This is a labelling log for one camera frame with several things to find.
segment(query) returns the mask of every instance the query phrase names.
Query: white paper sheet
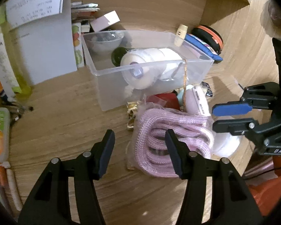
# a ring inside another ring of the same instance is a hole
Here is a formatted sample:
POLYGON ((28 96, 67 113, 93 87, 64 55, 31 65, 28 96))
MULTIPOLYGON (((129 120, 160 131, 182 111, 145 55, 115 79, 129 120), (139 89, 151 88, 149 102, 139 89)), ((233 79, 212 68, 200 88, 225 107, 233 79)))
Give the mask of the white paper sheet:
POLYGON ((30 85, 77 70, 74 56, 71 1, 64 0, 61 14, 24 24, 14 30, 14 47, 30 85))
POLYGON ((63 0, 8 0, 6 16, 12 29, 54 14, 62 13, 63 0))

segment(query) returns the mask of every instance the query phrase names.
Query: blue gripper pad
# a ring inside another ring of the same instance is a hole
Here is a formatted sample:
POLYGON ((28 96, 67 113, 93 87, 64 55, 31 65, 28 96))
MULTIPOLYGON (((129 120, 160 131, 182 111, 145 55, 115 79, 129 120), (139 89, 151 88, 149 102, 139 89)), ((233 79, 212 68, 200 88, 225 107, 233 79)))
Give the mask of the blue gripper pad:
POLYGON ((215 116, 243 115, 252 111, 253 107, 248 103, 237 104, 216 104, 212 108, 212 114, 215 116))

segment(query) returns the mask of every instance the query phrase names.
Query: brown cord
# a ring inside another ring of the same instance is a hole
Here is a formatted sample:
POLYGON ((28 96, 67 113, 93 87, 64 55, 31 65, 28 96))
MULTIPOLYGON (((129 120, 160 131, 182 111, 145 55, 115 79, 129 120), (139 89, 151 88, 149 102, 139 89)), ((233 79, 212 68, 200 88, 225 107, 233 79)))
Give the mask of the brown cord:
POLYGON ((184 77, 183 77, 183 111, 186 112, 186 99, 185 99, 185 92, 186 92, 186 81, 187 81, 187 62, 186 59, 184 61, 184 77))

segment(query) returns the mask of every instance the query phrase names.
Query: yellow bottle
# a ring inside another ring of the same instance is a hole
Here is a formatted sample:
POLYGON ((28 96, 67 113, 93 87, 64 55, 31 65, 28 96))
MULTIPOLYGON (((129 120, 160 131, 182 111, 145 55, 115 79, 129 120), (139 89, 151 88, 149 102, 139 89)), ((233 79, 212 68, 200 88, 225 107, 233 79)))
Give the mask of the yellow bottle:
POLYGON ((5 4, 0 6, 0 65, 5 72, 5 80, 11 85, 18 100, 26 100, 31 94, 31 88, 25 81, 17 61, 10 26, 6 20, 5 4))

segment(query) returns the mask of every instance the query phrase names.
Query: black cable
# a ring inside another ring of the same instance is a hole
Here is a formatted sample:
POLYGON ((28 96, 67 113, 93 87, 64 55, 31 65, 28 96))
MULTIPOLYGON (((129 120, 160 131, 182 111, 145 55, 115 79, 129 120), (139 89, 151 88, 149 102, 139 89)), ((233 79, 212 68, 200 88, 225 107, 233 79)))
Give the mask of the black cable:
POLYGON ((262 173, 260 173, 260 174, 258 174, 258 175, 256 175, 256 176, 252 176, 252 177, 249 177, 249 178, 245 178, 244 180, 246 181, 246 180, 249 180, 249 179, 253 179, 253 178, 256 178, 256 177, 258 177, 258 176, 260 176, 260 175, 263 175, 263 174, 265 174, 265 173, 269 173, 269 172, 271 172, 271 171, 280 170, 280 169, 281 169, 281 167, 272 168, 272 169, 267 170, 267 171, 265 171, 265 172, 262 172, 262 173))

